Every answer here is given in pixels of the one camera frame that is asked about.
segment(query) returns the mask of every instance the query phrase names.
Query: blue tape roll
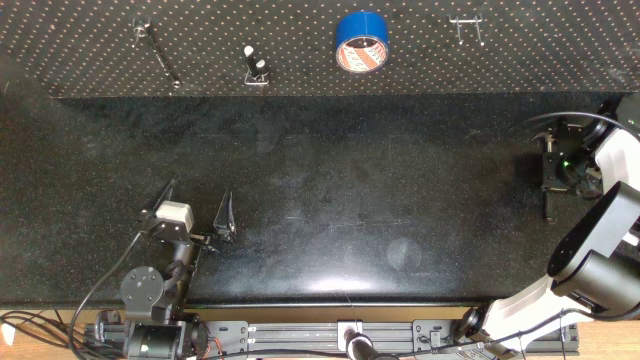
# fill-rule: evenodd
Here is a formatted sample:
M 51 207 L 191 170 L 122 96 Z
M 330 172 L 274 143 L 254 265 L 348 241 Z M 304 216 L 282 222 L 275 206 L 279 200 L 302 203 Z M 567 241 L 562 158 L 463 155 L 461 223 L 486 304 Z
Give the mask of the blue tape roll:
M 354 73 L 373 71 L 389 57 L 389 36 L 384 18 L 372 12 L 347 15 L 336 29 L 336 60 Z

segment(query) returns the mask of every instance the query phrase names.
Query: wooden floor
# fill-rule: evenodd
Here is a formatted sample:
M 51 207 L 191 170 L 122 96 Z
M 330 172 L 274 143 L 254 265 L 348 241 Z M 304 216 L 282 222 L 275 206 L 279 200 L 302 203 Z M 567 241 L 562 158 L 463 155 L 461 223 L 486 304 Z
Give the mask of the wooden floor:
M 640 359 L 640 337 L 638 336 L 640 321 L 579 324 L 578 332 L 580 334 L 580 359 Z M 0 342 L 2 342 L 0 344 L 0 359 L 3 360 L 74 359 L 69 350 L 44 345 L 22 334 L 16 335 L 13 346 L 7 346 L 2 340 Z M 527 359 L 552 360 L 562 359 L 562 357 L 529 356 Z

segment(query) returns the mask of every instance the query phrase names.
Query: black pegboard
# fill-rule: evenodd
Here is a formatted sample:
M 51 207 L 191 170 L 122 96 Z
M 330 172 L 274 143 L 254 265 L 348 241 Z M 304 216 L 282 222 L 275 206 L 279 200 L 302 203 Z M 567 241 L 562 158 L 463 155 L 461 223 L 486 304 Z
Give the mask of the black pegboard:
M 256 95 L 245 44 L 267 61 L 265 95 L 356 95 L 640 88 L 636 1 L 4 1 L 0 41 L 55 97 Z M 335 61 L 335 28 L 375 11 L 391 55 L 371 74 Z M 448 15 L 481 15 L 485 42 Z M 184 86 L 173 91 L 132 22 L 151 18 Z

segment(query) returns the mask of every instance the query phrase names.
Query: black table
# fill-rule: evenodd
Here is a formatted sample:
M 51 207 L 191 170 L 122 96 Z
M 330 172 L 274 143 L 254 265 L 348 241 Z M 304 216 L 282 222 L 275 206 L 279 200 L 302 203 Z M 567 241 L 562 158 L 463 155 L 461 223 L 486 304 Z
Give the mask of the black table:
M 12 81 L 0 98 L 4 308 L 76 306 L 172 176 L 201 231 L 232 189 L 240 231 L 200 257 L 191 306 L 510 296 L 544 275 L 593 203 L 560 196 L 545 224 L 540 146 L 507 128 L 610 95 L 57 101 Z M 163 269 L 171 251 L 138 244 L 89 306 L 119 306 L 126 272 Z

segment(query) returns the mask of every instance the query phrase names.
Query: tape roll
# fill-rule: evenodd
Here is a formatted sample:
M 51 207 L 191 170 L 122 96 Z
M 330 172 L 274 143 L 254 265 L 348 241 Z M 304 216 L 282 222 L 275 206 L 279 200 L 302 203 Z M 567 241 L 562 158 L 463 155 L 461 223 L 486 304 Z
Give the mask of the tape roll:
M 336 29 L 336 60 L 352 73 L 366 73 L 382 66 L 389 57 L 387 24 L 371 12 L 347 15 Z

